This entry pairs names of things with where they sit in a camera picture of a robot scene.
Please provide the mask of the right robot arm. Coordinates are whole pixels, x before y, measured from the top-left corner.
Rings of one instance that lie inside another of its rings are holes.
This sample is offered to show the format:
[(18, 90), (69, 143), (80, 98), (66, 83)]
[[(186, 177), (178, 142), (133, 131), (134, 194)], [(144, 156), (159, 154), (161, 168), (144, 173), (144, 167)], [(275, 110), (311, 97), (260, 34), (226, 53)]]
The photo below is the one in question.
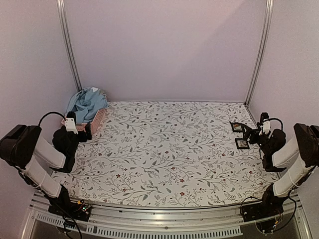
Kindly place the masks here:
[(293, 189), (300, 187), (316, 167), (319, 166), (319, 127), (296, 123), (295, 135), (286, 141), (282, 129), (270, 133), (263, 122), (258, 128), (243, 126), (243, 136), (250, 144), (257, 144), (263, 153), (262, 164), (267, 172), (285, 174), (271, 184), (258, 205), (258, 213), (268, 217), (288, 199)]

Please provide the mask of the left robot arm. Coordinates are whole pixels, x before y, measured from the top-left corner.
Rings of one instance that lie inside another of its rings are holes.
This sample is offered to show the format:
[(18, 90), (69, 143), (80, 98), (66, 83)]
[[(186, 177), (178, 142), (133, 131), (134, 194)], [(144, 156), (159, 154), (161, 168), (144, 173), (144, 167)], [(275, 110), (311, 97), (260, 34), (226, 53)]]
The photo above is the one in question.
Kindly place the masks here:
[(41, 132), (38, 125), (18, 124), (0, 140), (0, 157), (27, 183), (42, 191), (57, 211), (70, 216), (76, 204), (70, 200), (65, 186), (53, 179), (48, 169), (72, 172), (79, 138), (62, 126), (49, 143)]

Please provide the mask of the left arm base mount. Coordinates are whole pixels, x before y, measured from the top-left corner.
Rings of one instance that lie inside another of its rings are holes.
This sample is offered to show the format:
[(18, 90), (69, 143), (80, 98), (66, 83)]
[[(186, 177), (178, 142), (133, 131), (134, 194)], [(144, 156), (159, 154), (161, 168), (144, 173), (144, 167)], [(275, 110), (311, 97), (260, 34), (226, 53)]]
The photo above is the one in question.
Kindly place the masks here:
[(71, 217), (75, 220), (87, 222), (91, 215), (92, 205), (84, 203), (83, 200), (78, 202), (59, 202), (51, 200), (48, 211), (59, 216)]

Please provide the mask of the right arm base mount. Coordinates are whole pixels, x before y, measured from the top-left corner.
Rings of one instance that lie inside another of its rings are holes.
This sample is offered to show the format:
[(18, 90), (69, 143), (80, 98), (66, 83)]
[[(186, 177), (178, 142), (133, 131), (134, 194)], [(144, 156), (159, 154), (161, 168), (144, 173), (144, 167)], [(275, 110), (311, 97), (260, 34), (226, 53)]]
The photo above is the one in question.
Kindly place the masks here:
[(244, 222), (255, 221), (279, 215), (284, 212), (282, 204), (255, 203), (240, 207), (240, 214)]

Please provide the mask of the light blue t-shirt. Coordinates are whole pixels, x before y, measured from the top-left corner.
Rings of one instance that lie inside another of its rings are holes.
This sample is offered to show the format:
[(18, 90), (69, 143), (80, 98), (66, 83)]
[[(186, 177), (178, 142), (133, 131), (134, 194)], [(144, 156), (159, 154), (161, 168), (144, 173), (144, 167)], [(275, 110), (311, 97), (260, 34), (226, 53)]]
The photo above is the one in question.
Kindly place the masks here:
[(66, 113), (74, 112), (77, 123), (88, 123), (93, 120), (100, 109), (108, 107), (107, 94), (96, 87), (87, 87), (73, 95)]

